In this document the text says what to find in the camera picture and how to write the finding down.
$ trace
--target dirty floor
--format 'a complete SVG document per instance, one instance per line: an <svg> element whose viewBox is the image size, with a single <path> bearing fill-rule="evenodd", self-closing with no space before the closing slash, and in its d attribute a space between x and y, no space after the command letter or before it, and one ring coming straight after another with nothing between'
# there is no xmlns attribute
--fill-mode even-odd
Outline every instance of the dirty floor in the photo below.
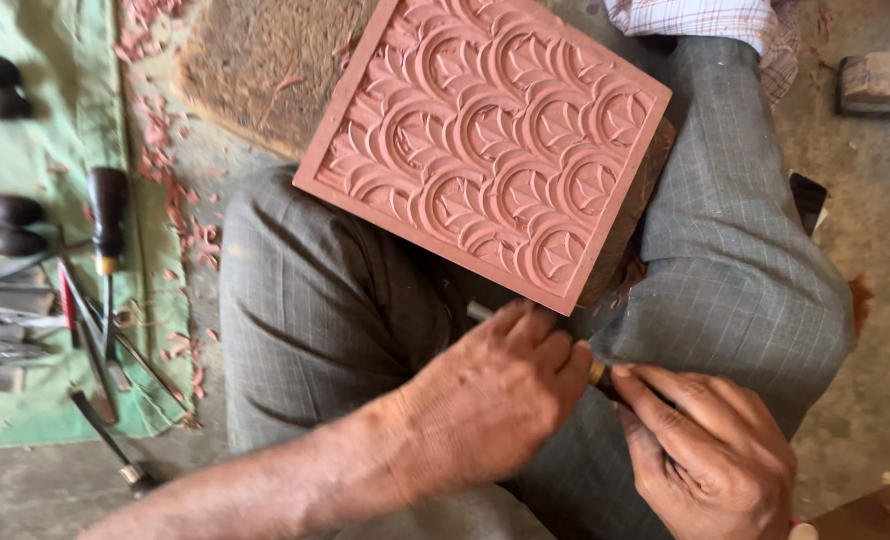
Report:
<svg viewBox="0 0 890 540"><path fill-rule="evenodd" d="M200 4L187 10L194 20ZM594 36L607 24L594 0L546 0L563 19ZM831 14L820 31L820 10ZM787 165L830 192L828 218L815 232L822 251L848 279L864 273L876 297L859 344L828 393L811 410L793 440L799 457L794 513L809 518L874 490L890 479L890 119L841 118L833 112L834 69L844 56L890 51L890 0L803 2L801 71L775 113ZM181 42L187 30L175 30ZM142 63L169 97L169 55ZM169 106L177 108L175 100ZM176 143L176 173L203 199L194 212L219 223L227 196L275 159L203 122ZM229 170L225 178L206 174ZM188 269L192 332L218 327L218 281L207 268ZM222 355L203 340L209 367L202 429L173 429L155 439L129 441L135 456L155 458L155 468L175 476L227 456ZM99 443L0 450L0 539L72 538L91 521L128 502L114 457Z"/></svg>

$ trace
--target green cloth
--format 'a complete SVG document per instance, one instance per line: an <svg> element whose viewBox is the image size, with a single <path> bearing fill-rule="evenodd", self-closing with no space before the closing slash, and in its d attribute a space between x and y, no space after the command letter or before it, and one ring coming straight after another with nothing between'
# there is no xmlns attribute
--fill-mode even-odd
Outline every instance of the green cloth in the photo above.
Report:
<svg viewBox="0 0 890 540"><path fill-rule="evenodd" d="M61 223L68 242L88 239L86 174L94 166L127 169L122 81L111 50L116 41L113 0L0 0L0 55L21 71L23 91L35 117L0 122L0 192L27 195L41 202L47 220ZM67 166L67 173L50 173ZM178 238L164 210L161 186L131 175L122 271L115 274L115 303L137 308L148 325L127 329L145 358L186 396L191 394L192 362L187 357L163 362L158 350L175 345L166 337L187 334L188 300ZM72 258L87 294L99 298L92 250ZM165 281L162 271L180 277ZM45 265L55 284L55 261ZM48 367L26 370L21 394L0 392L0 447L96 439L69 399L80 387L96 388L86 356L72 350L67 331L45 343L61 351ZM111 432L120 436L155 436L184 411L121 347L119 356L134 388L113 393L120 418Z"/></svg>

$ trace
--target leg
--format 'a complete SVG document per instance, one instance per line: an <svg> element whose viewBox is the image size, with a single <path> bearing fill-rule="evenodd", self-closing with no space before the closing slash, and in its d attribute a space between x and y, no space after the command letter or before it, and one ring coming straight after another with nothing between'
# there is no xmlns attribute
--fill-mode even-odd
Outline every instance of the leg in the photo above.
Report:
<svg viewBox="0 0 890 540"><path fill-rule="evenodd" d="M648 278L593 348L731 378L791 437L851 347L848 288L801 227L751 46L686 37L670 64L679 132L645 215ZM559 540L670 537L595 391L518 487Z"/></svg>
<svg viewBox="0 0 890 540"><path fill-rule="evenodd" d="M387 232L292 186L249 183L228 208L221 328L229 442L300 436L399 387L444 348L444 305Z"/></svg>

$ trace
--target hand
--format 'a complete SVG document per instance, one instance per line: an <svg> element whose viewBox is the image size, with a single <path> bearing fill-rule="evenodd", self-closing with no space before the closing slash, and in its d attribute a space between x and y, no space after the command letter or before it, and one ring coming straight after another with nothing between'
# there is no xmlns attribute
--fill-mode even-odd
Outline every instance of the hand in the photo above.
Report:
<svg viewBox="0 0 890 540"><path fill-rule="evenodd" d="M410 499L506 478L565 422L588 384L588 342L513 301L428 363L396 398L413 441L393 470Z"/></svg>
<svg viewBox="0 0 890 540"><path fill-rule="evenodd" d="M798 460L755 392L646 365L612 382L634 410L619 405L635 487L677 540L788 538Z"/></svg>

